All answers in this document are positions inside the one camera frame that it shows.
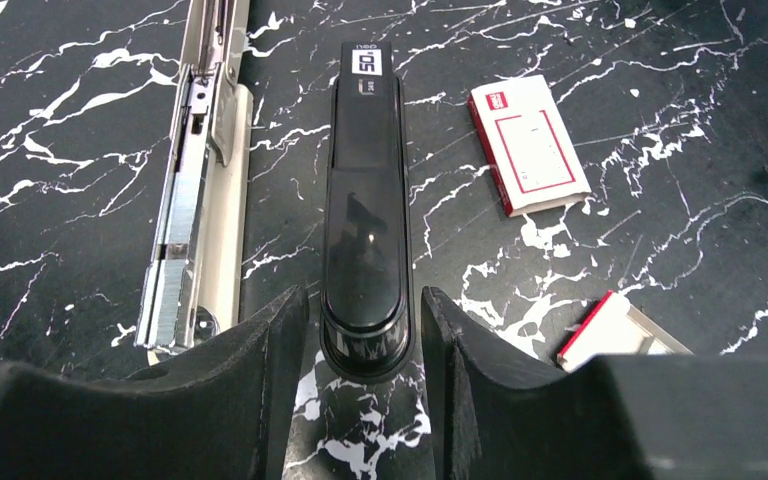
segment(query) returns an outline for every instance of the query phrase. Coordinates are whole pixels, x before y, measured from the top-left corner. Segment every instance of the black marble surface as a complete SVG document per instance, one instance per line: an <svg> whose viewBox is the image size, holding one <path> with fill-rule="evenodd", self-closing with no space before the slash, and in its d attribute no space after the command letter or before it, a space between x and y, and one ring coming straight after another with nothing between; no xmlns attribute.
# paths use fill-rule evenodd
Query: black marble surface
<svg viewBox="0 0 768 480"><path fill-rule="evenodd" d="M0 358L81 379L145 364L132 332L186 10L0 1ZM697 354L768 354L768 1L268 0L249 31L246 315L293 284L318 301L339 46L388 40L417 288L544 360L608 289ZM506 218L465 101L530 74L549 81L594 193ZM393 478L401 463L422 478L418 359L361 387L311 337L286 477Z"/></svg>

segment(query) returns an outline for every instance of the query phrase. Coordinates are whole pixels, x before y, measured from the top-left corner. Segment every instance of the red label on box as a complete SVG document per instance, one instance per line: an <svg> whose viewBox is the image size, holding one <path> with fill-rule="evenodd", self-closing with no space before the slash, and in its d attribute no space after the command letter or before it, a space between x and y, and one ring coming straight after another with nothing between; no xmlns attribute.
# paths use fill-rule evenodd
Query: red label on box
<svg viewBox="0 0 768 480"><path fill-rule="evenodd" d="M501 108L508 108L508 100L505 98L505 92L491 93L486 97L487 97L487 105L490 105L490 110L499 110Z"/></svg>
<svg viewBox="0 0 768 480"><path fill-rule="evenodd" d="M561 185L568 185L570 183L575 183L575 175L573 175L572 173L572 169L569 166L569 162L567 161L566 155L564 155L564 151L561 148L561 144L558 143L558 136L555 135L555 129L554 127L552 127L552 122L549 121L549 116L546 114L546 110L540 110L538 114L540 118L539 122L534 122L532 120L531 123L524 123L525 120L523 119L522 115L514 115L512 117L499 118L496 120L496 129L499 132L499 138L502 139L502 145L505 147L505 155L508 157L508 163L510 163L511 165L511 171L514 172L517 185L519 186L519 191L522 193L531 193L539 190L544 190L547 188L559 187ZM540 142L530 141L529 149L533 154L537 154L537 156L543 158L544 161L546 161L548 158L554 157L554 161L551 162L551 164L556 165L557 167L560 167L561 165L563 165L564 168L562 170L556 169L557 172L554 175L544 175L542 180L537 182L539 186L531 185L530 187L526 188L525 185L527 183L533 184L534 182L529 182L528 175L526 174L525 171L520 171L519 169L517 169L517 164L514 161L514 157L521 159L526 157L526 153L522 152L521 150L520 150L520 153L517 155L514 155L511 153L511 148L509 148L508 146L509 139L505 138L505 130L503 130L502 123L512 123L512 122L516 122L515 125L517 126L508 127L507 131L508 133L510 133L511 130L517 132L516 135L519 140L522 140L523 135L534 134L535 132L539 133L541 136L545 137L546 139L548 139L551 135L551 139L552 139L551 146L544 146L542 150L538 150L538 145L540 145ZM526 125L526 128L519 128L522 125ZM511 141L513 144L516 143L516 140L514 139L511 139Z"/></svg>

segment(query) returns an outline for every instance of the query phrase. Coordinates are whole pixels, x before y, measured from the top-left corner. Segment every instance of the open stapler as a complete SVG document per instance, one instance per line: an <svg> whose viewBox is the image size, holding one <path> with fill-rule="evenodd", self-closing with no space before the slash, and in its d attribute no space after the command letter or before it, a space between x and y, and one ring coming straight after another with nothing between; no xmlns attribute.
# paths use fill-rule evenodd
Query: open stapler
<svg viewBox="0 0 768 480"><path fill-rule="evenodd" d="M252 95L248 0L193 0L135 343L176 354L237 323Z"/></svg>

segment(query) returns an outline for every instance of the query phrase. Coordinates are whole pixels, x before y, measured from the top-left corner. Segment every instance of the red and white staple box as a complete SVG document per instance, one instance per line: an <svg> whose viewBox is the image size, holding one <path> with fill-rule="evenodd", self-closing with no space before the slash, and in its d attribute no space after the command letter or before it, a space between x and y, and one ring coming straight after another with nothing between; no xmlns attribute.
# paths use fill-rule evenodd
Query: red and white staple box
<svg viewBox="0 0 768 480"><path fill-rule="evenodd" d="M587 198L590 184L542 75L475 88L468 104L509 217Z"/></svg>

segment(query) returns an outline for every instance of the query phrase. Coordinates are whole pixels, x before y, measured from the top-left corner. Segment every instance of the stapler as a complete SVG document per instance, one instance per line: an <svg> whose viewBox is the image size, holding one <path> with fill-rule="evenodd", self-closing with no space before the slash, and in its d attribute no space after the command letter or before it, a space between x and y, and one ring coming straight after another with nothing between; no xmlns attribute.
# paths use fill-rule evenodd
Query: stapler
<svg viewBox="0 0 768 480"><path fill-rule="evenodd" d="M331 118L325 359L361 383L399 371L416 337L402 90L387 42L343 43Z"/></svg>
<svg viewBox="0 0 768 480"><path fill-rule="evenodd" d="M135 340L154 354L237 323L252 111L237 78L248 14L248 0L190 3Z"/></svg>

